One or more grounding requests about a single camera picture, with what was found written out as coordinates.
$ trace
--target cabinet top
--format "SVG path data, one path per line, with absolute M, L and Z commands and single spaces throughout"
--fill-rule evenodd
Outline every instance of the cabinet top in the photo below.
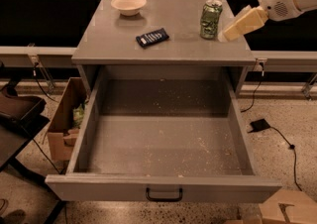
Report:
M 249 65 L 254 58 L 244 37 L 233 42 L 200 37 L 200 17 L 207 0 L 147 0 L 139 14 L 122 16 L 101 0 L 72 60 L 76 64 Z M 233 18 L 222 1 L 218 31 Z M 164 28 L 169 40 L 141 48 L 136 36 Z

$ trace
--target white robotic arm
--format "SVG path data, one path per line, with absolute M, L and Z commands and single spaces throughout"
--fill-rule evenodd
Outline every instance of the white robotic arm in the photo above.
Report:
M 283 21 L 317 9 L 317 0 L 258 0 L 260 6 L 244 8 L 220 33 L 227 41 L 264 26 L 267 19 Z

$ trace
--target terrazzo floor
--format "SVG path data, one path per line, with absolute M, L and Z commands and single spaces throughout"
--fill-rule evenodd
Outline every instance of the terrazzo floor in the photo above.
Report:
M 42 96 L 36 87 L 28 83 L 19 88 L 19 94 Z M 252 103 L 255 85 L 246 86 L 239 98 L 241 109 Z M 55 94 L 60 100 L 64 83 Z M 297 182 L 312 199 L 317 201 L 317 136 L 314 132 L 317 122 L 316 101 L 307 101 L 298 88 L 281 91 L 281 87 L 271 89 L 261 86 L 256 93 L 254 106 L 243 113 L 247 132 L 251 131 L 250 122 L 265 118 L 272 127 L 278 129 L 284 137 L 296 146 Z M 47 99 L 43 115 L 51 118 L 56 103 Z M 45 127 L 36 137 L 43 151 L 50 156 Z M 293 175 L 293 152 L 275 130 L 268 129 L 258 133 L 249 133 L 259 175 L 278 179 L 283 188 L 297 190 Z M 18 160 L 27 168 L 42 175 L 56 173 L 37 146 L 31 142 Z M 63 163 L 54 162 L 58 168 Z M 2 215 L 0 223 L 44 223 L 56 204 L 56 198 L 50 192 L 24 180 L 12 168 L 0 173 L 0 198 L 9 200 L 9 206 Z M 204 223 L 222 224 L 228 219 L 237 219 L 248 215 L 259 215 L 255 204 L 215 204 L 215 203 L 153 203 L 153 202 L 68 202 L 54 223 Z

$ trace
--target cardboard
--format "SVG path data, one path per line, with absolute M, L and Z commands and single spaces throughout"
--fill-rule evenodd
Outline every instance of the cardboard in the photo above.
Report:
M 67 136 L 68 130 L 72 129 L 72 110 L 83 103 L 85 99 L 86 90 L 81 78 L 70 78 L 48 128 L 52 160 L 70 160 L 75 143 L 73 135 Z
M 227 220 L 224 224 L 244 224 L 243 220 Z
M 281 189 L 259 207 L 264 224 L 317 223 L 317 203 L 302 191 Z

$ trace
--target green soda can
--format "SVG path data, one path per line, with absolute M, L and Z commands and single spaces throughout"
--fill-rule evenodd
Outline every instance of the green soda can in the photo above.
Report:
M 222 12 L 219 0 L 207 0 L 200 18 L 200 36 L 204 39 L 214 39 L 218 33 L 218 22 Z

